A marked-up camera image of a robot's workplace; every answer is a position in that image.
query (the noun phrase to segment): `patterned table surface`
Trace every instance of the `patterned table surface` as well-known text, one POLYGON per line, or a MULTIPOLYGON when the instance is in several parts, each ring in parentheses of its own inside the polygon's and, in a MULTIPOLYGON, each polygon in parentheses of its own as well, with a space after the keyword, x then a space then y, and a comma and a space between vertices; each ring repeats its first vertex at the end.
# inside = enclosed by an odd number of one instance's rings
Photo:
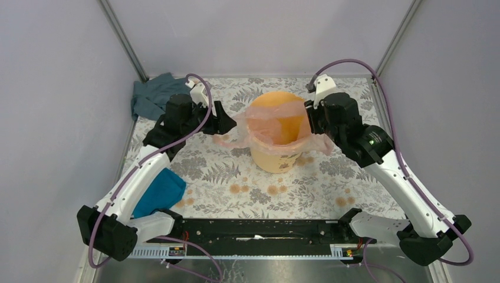
MULTIPOLYGON (((211 78, 214 100, 233 116, 269 91, 288 91, 306 99, 306 78, 211 78)), ((358 101, 363 121, 379 124, 365 78, 335 79, 340 91, 358 101)), ((154 121, 139 118, 124 168, 137 156, 154 121)), ((287 173, 260 169, 249 149, 226 149, 198 133, 172 162, 187 188, 172 210, 186 218, 338 219, 350 208, 401 219, 403 211, 385 188, 335 148, 330 156, 307 152, 287 173)))

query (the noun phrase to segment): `translucent plastic bag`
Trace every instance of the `translucent plastic bag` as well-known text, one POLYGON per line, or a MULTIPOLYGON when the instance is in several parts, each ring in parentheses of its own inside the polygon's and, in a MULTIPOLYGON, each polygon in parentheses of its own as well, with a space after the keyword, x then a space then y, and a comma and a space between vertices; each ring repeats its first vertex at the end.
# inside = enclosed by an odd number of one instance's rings
POLYGON ((329 155, 333 142, 325 134, 312 134, 303 101, 273 107, 249 106, 233 117, 237 126, 213 140, 228 148, 250 147, 264 154, 290 156, 310 150, 329 155))

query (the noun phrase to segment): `gray wall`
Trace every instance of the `gray wall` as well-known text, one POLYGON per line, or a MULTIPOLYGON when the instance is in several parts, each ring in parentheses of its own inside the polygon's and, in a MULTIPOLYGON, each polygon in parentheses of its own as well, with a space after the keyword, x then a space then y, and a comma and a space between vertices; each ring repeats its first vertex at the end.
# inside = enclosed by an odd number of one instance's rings
MULTIPOLYGON (((454 282, 497 282, 500 234, 500 2, 424 1, 383 74, 403 155, 472 227, 476 261, 454 282)), ((466 258, 460 242, 447 256, 466 258)))
MULTIPOLYGON (((304 75, 353 57, 376 66, 412 0, 111 0, 155 76, 304 75)), ((330 74, 366 74, 343 64, 330 74)))
POLYGON ((0 5, 0 281, 71 282, 113 185, 136 73, 97 1, 0 5))

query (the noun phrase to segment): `blue cloth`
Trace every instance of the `blue cloth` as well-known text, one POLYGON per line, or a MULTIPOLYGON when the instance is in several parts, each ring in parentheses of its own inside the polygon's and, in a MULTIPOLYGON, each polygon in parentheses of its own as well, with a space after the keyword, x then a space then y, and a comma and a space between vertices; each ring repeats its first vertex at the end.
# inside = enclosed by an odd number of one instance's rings
POLYGON ((184 78, 173 78, 171 73, 159 75, 144 84, 135 81, 130 102, 132 119, 137 121, 137 118, 142 116, 149 120, 158 120, 160 115, 165 113, 165 105, 172 95, 189 94, 190 89, 185 82, 184 78))
POLYGON ((151 182, 132 215, 134 218, 141 218, 152 214, 156 209, 171 208, 182 199, 185 190, 186 182, 165 168, 151 182))

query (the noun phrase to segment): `orange bucket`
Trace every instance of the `orange bucket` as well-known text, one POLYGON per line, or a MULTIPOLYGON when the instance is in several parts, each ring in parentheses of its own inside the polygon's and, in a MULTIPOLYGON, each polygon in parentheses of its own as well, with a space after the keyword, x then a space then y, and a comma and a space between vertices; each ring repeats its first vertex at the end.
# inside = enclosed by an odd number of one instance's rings
MULTIPOLYGON (((296 96, 293 93, 288 93, 286 91, 273 91, 270 93, 265 93, 257 97, 251 104, 251 106, 258 107, 276 107, 284 103, 292 101, 304 101, 301 97, 296 96)), ((284 149, 290 149, 301 147, 302 144, 289 145, 298 140, 298 135, 300 133, 300 128, 304 119, 307 119, 307 115, 293 116, 278 118, 281 124, 281 134, 279 136, 273 136, 273 144, 267 144, 263 141, 255 138, 255 142, 266 148, 268 151, 283 151, 284 149)), ((261 119, 247 119, 248 131, 251 133, 252 129, 258 129, 261 123, 266 123, 266 120, 261 119)), ((250 147, 250 153, 254 162, 263 170, 271 173, 285 173, 292 169, 293 164, 296 159, 299 158, 301 153, 294 153, 290 155, 270 155, 258 150, 255 147, 250 147)))

